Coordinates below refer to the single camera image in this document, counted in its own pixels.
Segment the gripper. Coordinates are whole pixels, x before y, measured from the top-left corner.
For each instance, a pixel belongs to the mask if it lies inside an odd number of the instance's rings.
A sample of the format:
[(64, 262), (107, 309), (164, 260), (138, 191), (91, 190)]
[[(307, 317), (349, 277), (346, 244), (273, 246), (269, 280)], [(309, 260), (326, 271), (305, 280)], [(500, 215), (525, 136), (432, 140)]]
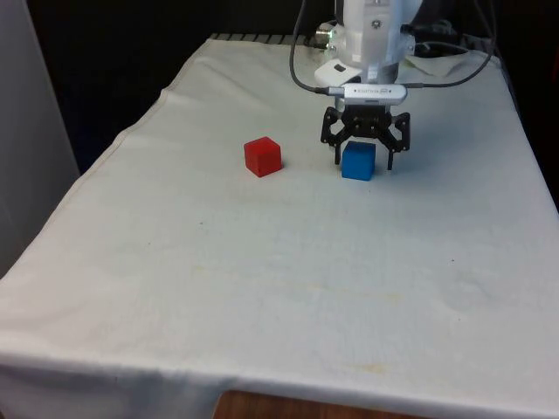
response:
[[(338, 121), (342, 128), (334, 134), (331, 127)], [(341, 163), (342, 144), (351, 136), (376, 136), (388, 151), (387, 169), (391, 171), (394, 155), (410, 149), (411, 115), (393, 116), (385, 106), (348, 105), (343, 112), (329, 106), (323, 116), (320, 141), (334, 150), (335, 165)]]

